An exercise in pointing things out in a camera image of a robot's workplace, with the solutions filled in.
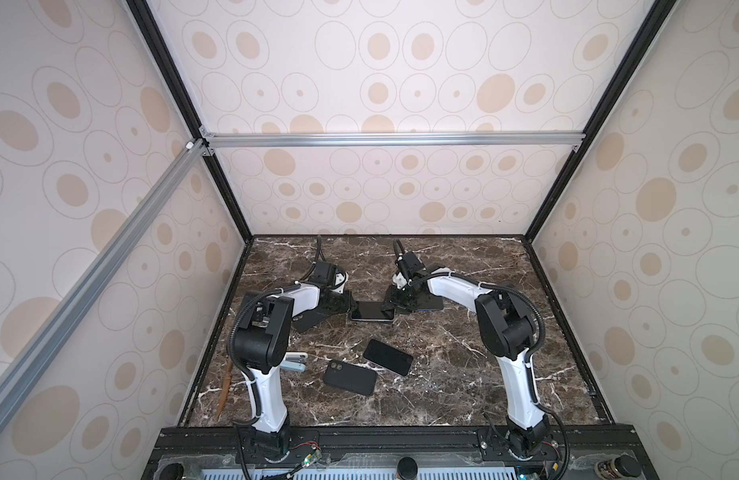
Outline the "silver-edged black phone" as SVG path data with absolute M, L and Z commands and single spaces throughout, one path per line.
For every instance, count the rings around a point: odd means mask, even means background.
M 395 320 L 395 308 L 383 302 L 357 301 L 350 319 L 358 322 L 391 323 Z

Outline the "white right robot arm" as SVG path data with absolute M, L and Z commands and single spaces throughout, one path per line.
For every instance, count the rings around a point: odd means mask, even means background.
M 399 240 L 393 242 L 397 274 L 393 276 L 391 304 L 398 310 L 419 309 L 423 296 L 455 302 L 477 316 L 485 349 L 497 358 L 507 392 L 507 432 L 501 435 L 489 425 L 489 440 L 497 440 L 513 458 L 533 459 L 551 435 L 551 422 L 561 432 L 563 454 L 547 478 L 561 479 L 571 463 L 567 430 L 549 406 L 539 400 L 533 356 L 545 344 L 545 320 L 539 308 L 517 288 L 477 282 L 449 268 L 428 268 Z

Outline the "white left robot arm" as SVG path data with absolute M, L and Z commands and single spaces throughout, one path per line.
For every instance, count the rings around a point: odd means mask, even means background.
M 326 261 L 317 240 L 309 270 L 289 286 L 246 292 L 229 332 L 227 354 L 250 393 L 252 417 L 234 426 L 245 440 L 271 460 L 289 452 L 290 422 L 284 405 L 280 370 L 290 332 L 303 332 L 323 320 L 349 312 L 353 300 L 344 289 L 347 274 Z

